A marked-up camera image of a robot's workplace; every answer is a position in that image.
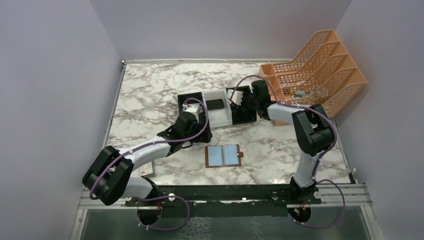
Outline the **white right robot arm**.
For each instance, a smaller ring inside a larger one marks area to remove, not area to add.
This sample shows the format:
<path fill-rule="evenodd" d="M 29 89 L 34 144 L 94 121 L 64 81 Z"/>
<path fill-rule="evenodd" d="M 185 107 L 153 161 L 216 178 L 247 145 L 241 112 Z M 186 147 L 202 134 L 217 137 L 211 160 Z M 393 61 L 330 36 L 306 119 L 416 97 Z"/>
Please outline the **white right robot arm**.
<path fill-rule="evenodd" d="M 290 179 L 289 193 L 292 199 L 306 196 L 314 191 L 316 173 L 323 156 L 337 142 L 337 131 L 320 104 L 312 106 L 289 105 L 271 99 L 265 79 L 251 83 L 251 91 L 242 93 L 237 87 L 227 92 L 227 100 L 235 106 L 246 105 L 265 120 L 291 124 L 297 144 L 301 149 L 300 160 L 294 176 Z"/>

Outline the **brown leather card holder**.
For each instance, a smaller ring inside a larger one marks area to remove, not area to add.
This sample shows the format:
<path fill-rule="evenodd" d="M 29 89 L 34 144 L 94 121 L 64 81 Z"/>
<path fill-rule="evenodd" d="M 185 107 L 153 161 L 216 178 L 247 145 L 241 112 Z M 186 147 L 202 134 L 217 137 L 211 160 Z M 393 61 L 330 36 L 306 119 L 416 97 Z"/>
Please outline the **brown leather card holder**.
<path fill-rule="evenodd" d="M 238 144 L 209 145 L 204 152 L 206 168 L 239 167 L 244 157 Z"/>

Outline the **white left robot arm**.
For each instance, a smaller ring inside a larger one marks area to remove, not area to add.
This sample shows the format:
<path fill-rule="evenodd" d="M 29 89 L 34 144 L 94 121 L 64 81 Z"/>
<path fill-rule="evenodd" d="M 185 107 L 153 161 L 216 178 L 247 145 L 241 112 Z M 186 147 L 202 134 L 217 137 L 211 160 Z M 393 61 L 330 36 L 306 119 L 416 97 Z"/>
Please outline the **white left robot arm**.
<path fill-rule="evenodd" d="M 82 178 L 91 200 L 110 206 L 121 198 L 156 201 L 157 185 L 147 177 L 132 177 L 134 170 L 186 148 L 186 143 L 209 143 L 212 138 L 208 112 L 182 112 L 176 122 L 153 139 L 130 148 L 108 145 Z"/>

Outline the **black and white card tray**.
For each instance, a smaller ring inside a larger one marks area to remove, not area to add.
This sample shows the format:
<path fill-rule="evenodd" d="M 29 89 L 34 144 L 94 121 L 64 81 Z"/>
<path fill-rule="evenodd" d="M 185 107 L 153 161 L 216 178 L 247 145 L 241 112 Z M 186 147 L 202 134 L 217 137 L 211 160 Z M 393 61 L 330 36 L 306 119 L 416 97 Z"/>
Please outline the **black and white card tray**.
<path fill-rule="evenodd" d="M 233 125 L 248 124 L 257 121 L 257 112 L 249 105 L 231 105 L 228 102 L 229 88 L 205 90 L 192 93 L 179 94 L 176 96 L 179 105 L 178 112 L 184 108 L 183 102 L 188 98 L 202 100 L 209 112 L 211 128 L 220 128 Z"/>

